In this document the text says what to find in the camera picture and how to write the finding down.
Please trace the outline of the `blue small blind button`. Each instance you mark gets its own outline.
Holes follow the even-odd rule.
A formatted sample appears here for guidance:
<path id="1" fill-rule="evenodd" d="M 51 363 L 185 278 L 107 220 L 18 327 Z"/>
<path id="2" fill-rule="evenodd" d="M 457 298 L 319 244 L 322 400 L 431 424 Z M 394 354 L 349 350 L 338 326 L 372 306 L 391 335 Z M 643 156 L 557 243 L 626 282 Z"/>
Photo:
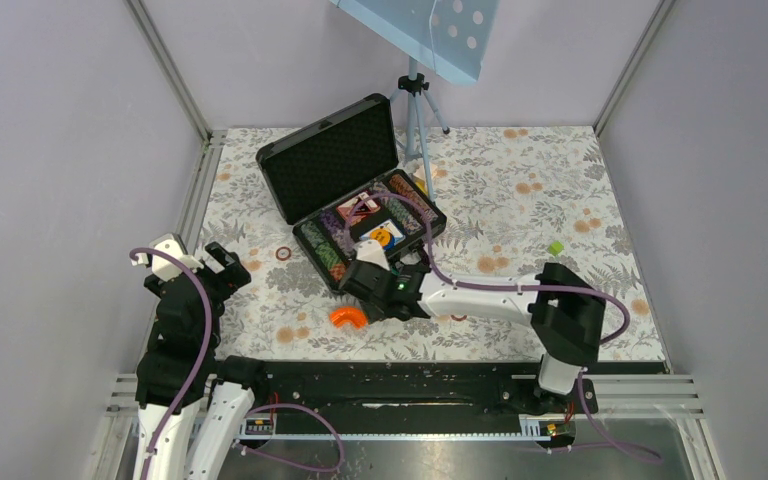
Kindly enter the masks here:
<path id="1" fill-rule="evenodd" d="M 396 242 L 395 242 L 394 238 L 387 237 L 387 238 L 382 239 L 380 241 L 380 244 L 381 244 L 382 248 L 385 251 L 388 251 L 388 250 L 391 250 L 395 246 Z"/>

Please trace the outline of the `yellow big blind button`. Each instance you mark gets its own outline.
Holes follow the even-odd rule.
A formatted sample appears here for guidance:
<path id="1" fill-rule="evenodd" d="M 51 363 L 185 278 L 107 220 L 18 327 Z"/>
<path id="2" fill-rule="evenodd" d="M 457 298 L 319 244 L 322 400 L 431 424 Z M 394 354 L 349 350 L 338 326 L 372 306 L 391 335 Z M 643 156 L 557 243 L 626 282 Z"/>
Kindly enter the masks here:
<path id="1" fill-rule="evenodd" d="M 369 232 L 369 239 L 376 241 L 380 246 L 380 241 L 387 237 L 393 238 L 393 235 L 387 228 L 377 228 Z"/>

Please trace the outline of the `blue card deck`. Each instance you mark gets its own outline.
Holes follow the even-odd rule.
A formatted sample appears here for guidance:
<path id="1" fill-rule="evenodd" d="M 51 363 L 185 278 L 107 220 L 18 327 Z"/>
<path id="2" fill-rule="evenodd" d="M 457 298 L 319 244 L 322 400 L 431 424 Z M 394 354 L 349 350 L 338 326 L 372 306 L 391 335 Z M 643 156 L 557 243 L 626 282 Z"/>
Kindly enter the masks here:
<path id="1" fill-rule="evenodd" d="M 395 255 L 405 249 L 408 245 L 407 240 L 405 230 L 390 219 L 364 231 L 359 237 L 359 242 L 374 241 L 386 255 Z"/>

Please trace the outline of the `red poker chip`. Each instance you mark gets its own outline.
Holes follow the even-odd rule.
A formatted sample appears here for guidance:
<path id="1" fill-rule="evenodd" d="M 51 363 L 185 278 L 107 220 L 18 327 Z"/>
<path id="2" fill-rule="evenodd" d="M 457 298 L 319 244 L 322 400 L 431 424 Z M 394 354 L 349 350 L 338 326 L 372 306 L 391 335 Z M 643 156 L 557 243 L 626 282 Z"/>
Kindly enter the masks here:
<path id="1" fill-rule="evenodd" d="M 282 246 L 276 249 L 275 258 L 279 261 L 288 261 L 292 258 L 292 249 L 287 246 Z"/>

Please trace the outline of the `black all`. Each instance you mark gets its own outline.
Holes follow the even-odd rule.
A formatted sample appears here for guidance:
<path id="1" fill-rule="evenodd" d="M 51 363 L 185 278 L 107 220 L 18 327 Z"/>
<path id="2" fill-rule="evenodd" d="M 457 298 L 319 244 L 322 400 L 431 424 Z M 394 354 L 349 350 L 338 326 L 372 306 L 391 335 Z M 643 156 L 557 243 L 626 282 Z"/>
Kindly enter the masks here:
<path id="1" fill-rule="evenodd" d="M 377 213 L 380 210 L 380 205 L 376 200 L 371 200 L 366 195 L 360 195 L 342 205 L 341 210 L 345 213 L 346 219 L 356 222 Z"/>

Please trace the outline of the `black poker set case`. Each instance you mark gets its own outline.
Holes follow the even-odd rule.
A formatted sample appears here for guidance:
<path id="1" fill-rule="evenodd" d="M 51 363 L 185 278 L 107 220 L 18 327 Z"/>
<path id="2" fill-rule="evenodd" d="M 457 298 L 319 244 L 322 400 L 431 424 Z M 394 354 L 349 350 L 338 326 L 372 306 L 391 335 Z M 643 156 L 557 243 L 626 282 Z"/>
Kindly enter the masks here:
<path id="1" fill-rule="evenodd" d="M 401 171 L 389 99 L 373 93 L 312 124 L 261 147 L 255 156 L 282 218 L 305 256 L 327 288 L 336 293 L 339 283 L 330 279 L 314 256 L 313 248 L 301 232 L 301 225 L 313 222 L 335 247 L 348 269 L 351 257 L 345 256 L 320 221 L 325 210 L 334 210 L 361 191 L 368 191 L 381 210 L 352 226 L 345 221 L 346 233 L 355 244 L 360 235 L 385 220 L 394 220 L 407 236 L 407 247 L 394 261 L 424 243 L 425 237 L 443 233 L 447 217 L 433 204 L 441 219 L 430 222 L 421 207 L 393 192 L 388 178 Z"/>

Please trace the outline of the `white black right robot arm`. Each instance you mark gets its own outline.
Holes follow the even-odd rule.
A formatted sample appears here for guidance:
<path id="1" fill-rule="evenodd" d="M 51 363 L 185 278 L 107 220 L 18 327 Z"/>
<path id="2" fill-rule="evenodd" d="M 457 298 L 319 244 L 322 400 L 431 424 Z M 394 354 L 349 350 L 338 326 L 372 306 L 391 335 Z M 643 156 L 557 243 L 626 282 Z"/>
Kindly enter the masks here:
<path id="1" fill-rule="evenodd" d="M 445 276 L 423 263 L 386 269 L 355 260 L 339 289 L 373 319 L 474 316 L 528 325 L 544 352 L 534 386 L 499 393 L 517 413 L 560 413 L 573 398 L 579 373 L 599 357 L 606 301 L 569 268 L 547 263 L 534 277 Z"/>

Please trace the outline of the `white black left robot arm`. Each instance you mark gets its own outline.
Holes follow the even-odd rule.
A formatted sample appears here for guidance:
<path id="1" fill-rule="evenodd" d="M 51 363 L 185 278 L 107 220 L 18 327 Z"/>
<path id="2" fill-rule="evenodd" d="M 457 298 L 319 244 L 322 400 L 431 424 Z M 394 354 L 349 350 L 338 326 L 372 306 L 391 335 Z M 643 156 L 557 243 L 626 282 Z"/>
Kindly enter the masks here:
<path id="1" fill-rule="evenodd" d="M 237 254 L 207 245 L 215 271 L 189 254 L 176 234 L 132 251 L 150 273 L 144 286 L 158 303 L 137 366 L 136 479 L 215 479 L 248 411 L 269 401 L 270 385 L 238 362 L 215 358 L 225 303 L 251 281 Z"/>

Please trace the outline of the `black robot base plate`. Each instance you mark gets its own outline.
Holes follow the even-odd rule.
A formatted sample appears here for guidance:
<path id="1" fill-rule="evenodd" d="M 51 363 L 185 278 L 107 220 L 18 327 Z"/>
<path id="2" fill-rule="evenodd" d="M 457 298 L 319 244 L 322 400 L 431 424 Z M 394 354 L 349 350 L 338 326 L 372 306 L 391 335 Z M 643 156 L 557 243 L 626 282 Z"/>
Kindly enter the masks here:
<path id="1" fill-rule="evenodd" d="M 263 361 L 244 369 L 277 435 L 515 434 L 521 418 L 596 413 L 593 383 L 542 391 L 538 364 Z"/>

